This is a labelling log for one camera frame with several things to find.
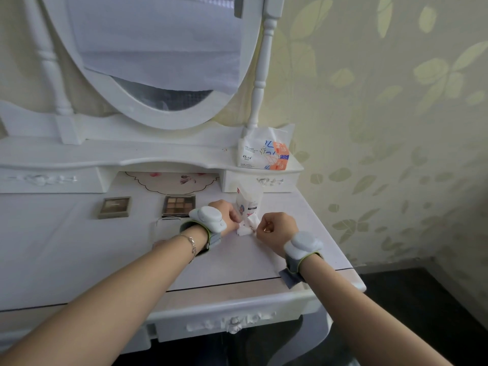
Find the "floral wallpaper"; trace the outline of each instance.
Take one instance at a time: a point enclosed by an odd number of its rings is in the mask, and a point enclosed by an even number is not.
[[[437,254],[479,298],[486,10],[488,0],[285,0],[260,112],[260,125],[296,123],[298,188],[352,264]],[[50,110],[21,0],[0,0],[0,45],[0,99]],[[56,49],[75,109],[112,113],[57,37]],[[247,120],[255,63],[215,121]]]

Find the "white dressing table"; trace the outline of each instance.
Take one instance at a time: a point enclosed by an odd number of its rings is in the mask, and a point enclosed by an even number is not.
[[[323,256],[358,289],[365,286],[313,210],[296,189],[302,166],[290,155],[285,171],[235,166],[237,139],[258,123],[273,31],[284,0],[244,0],[241,81],[249,67],[261,17],[264,36],[246,127],[206,122],[231,96],[213,91],[180,111],[165,112],[137,100],[137,92],[83,67],[76,52],[65,0],[43,0],[65,48],[94,88],[121,114],[75,113],[64,91],[51,36],[37,0],[24,0],[40,59],[55,98],[53,113],[35,113],[0,101],[9,134],[0,140],[0,348],[6,349],[83,291],[148,252],[158,234],[164,193],[193,192],[197,207],[235,201],[237,181],[263,184],[260,215],[284,211],[325,244]],[[175,129],[187,129],[178,132]],[[293,124],[283,141],[289,145]],[[157,189],[135,172],[215,174],[203,188]],[[129,217],[98,220],[104,197],[131,196]],[[306,284],[291,290],[278,271],[284,260],[253,236],[228,235],[198,257],[162,297],[125,352],[160,342],[298,319],[301,330],[269,364],[284,364],[322,341],[331,320]]]

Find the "person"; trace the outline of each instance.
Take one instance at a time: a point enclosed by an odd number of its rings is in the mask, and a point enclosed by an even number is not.
[[[222,236],[239,227],[232,204],[209,204],[226,222]],[[284,244],[298,232],[293,217],[266,213],[258,239],[284,257]],[[40,324],[8,351],[0,366],[111,365],[157,301],[207,243],[194,225],[108,276]],[[338,274],[319,255],[302,260],[299,272],[317,295],[362,366],[450,365],[427,343]]]

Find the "person's right hand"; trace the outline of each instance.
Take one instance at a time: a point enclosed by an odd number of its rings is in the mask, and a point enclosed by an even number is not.
[[[258,239],[283,258],[284,245],[297,232],[295,218],[284,212],[266,213],[256,229]]]

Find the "person's right arm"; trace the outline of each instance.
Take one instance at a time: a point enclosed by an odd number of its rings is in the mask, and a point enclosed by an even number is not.
[[[266,213],[257,229],[258,239],[282,257],[284,244],[297,232],[295,219],[285,213]],[[299,271],[362,366],[451,365],[317,254],[306,257]]]

